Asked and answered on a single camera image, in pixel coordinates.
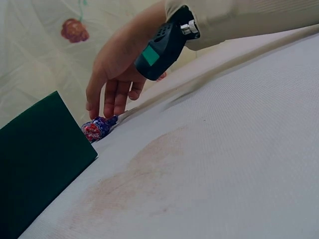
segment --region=dark green folder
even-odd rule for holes
[[[0,129],[0,238],[18,238],[96,157],[57,92]]]

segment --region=stain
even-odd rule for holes
[[[169,205],[169,206],[166,206],[165,208],[163,208],[161,210],[157,210],[157,211],[151,212],[150,213],[150,217],[156,217],[156,216],[163,215],[163,214],[171,211],[172,208],[173,208],[173,205]]]
[[[185,130],[180,127],[153,140],[132,158],[124,172],[99,180],[89,188],[67,217],[68,228],[77,230],[88,222],[98,227],[106,220],[109,224],[130,207],[143,206],[148,198],[164,200],[171,184],[164,177],[171,173],[174,161],[183,156]]]

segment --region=beige sleeve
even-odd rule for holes
[[[200,32],[199,39],[187,42],[191,50],[319,23],[319,0],[166,0],[167,19],[183,5]]]

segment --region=sheer curtain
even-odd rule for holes
[[[85,88],[94,58],[139,11],[134,5],[127,0],[2,1],[0,127],[56,90],[78,124],[87,121]]]

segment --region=green stem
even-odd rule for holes
[[[83,9],[82,9],[82,5],[81,5],[81,0],[78,0],[78,4],[79,4],[80,14],[81,14],[79,21],[82,21],[82,19],[83,19]]]

